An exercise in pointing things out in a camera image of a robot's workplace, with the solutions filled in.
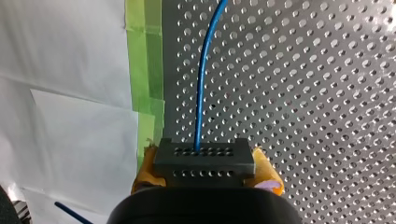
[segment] metal panel with holes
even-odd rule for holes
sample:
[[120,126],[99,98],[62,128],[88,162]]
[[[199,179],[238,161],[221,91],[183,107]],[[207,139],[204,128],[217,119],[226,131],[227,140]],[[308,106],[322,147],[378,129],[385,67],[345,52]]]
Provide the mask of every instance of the metal panel with holes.
[[[163,1],[164,136],[192,142],[214,0]],[[304,223],[395,223],[396,5],[233,0],[208,56],[203,141],[248,138]]]

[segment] black plastic block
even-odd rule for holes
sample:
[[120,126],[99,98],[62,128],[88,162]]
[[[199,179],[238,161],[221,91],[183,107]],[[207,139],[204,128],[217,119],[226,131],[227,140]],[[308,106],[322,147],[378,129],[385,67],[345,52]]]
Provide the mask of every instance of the black plastic block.
[[154,172],[168,187],[242,187],[244,179],[254,177],[254,170],[245,138],[202,143],[200,151],[194,151],[192,143],[164,138],[154,159]]

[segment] silver metal surface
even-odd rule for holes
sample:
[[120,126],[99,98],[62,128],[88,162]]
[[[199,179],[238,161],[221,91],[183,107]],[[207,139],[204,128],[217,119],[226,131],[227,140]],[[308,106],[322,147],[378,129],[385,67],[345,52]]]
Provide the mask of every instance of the silver metal surface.
[[[163,1],[164,136],[192,141],[217,3]],[[229,2],[208,57],[204,141],[262,146],[304,223],[396,223],[396,5]]]

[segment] white paper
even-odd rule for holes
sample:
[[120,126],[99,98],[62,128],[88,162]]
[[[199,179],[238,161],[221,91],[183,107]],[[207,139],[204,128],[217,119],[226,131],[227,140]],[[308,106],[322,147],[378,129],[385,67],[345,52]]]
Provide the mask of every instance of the white paper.
[[137,113],[32,90],[44,132],[48,194],[101,215],[130,194],[136,174]]
[[0,1],[0,77],[132,108],[124,0]]
[[66,214],[63,210],[56,207],[55,202],[60,202],[72,209],[77,214],[86,218],[92,223],[106,223],[108,216],[102,216],[85,209],[78,208],[73,204],[65,201],[60,201],[49,195],[34,192],[33,190],[24,189],[23,194],[26,197],[27,205],[29,207],[30,216],[33,223],[60,223],[60,224],[76,224],[78,223],[73,217]]
[[30,89],[21,83],[0,78],[0,181],[32,187],[47,186],[49,164],[39,146],[35,101]]

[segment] hole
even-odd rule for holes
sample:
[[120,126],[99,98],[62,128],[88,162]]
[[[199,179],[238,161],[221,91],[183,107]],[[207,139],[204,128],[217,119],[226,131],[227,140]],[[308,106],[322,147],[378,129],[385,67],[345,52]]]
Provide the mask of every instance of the hole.
[[200,171],[200,172],[199,172],[199,175],[200,175],[201,177],[204,177],[204,176],[207,175],[207,171]]
[[189,175],[189,172],[187,172],[186,170],[181,171],[181,176],[187,177],[188,175]]
[[225,176],[225,172],[224,171],[218,171],[218,176],[220,176],[220,177]]
[[234,175],[233,171],[227,172],[227,176],[233,176],[233,175]]
[[198,173],[197,173],[196,171],[194,171],[194,170],[191,170],[191,171],[190,171],[190,175],[191,175],[192,177],[196,177],[196,176],[198,176]]

